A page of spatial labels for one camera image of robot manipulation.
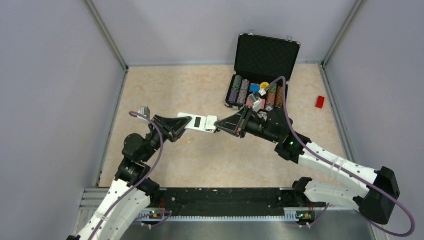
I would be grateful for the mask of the white remote control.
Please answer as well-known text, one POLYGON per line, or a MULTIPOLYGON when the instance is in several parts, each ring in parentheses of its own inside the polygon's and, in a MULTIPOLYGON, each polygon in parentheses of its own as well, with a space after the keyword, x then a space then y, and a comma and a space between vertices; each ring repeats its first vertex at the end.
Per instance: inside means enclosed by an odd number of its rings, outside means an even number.
POLYGON ((218 128, 215 126, 215 122, 218 121, 218 117, 215 115, 201 116, 179 112, 177 117, 191 117, 191 121, 185 127, 186 130, 194 130, 211 134, 216 133, 218 131, 218 128))

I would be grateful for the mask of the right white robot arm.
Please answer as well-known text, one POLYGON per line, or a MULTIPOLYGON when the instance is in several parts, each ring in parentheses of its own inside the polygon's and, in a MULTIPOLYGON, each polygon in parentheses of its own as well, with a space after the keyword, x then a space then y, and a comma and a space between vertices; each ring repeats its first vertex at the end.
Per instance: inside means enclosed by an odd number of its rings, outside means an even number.
POLYGON ((299 206, 326 202, 359 211, 366 219, 387 225, 400 189, 394 171, 365 167, 335 155, 310 138, 293 130, 293 120, 285 110, 275 108, 265 118, 250 107, 214 123, 219 130, 237 138, 251 134, 276 144, 275 152, 284 160, 318 170, 339 184, 302 178, 293 184, 293 200, 299 206))

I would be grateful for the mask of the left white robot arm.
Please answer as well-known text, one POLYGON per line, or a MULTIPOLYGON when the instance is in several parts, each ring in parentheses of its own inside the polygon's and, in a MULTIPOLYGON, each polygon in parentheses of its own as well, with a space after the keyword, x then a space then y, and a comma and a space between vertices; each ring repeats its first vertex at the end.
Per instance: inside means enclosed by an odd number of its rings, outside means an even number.
POLYGON ((160 186, 149 178, 164 151, 166 141, 175 143, 192 117, 166 118, 131 111, 129 115, 148 123, 145 136, 132 133, 123 143, 123 160, 101 204, 87 222, 69 240, 119 240, 147 207, 160 202, 160 186))

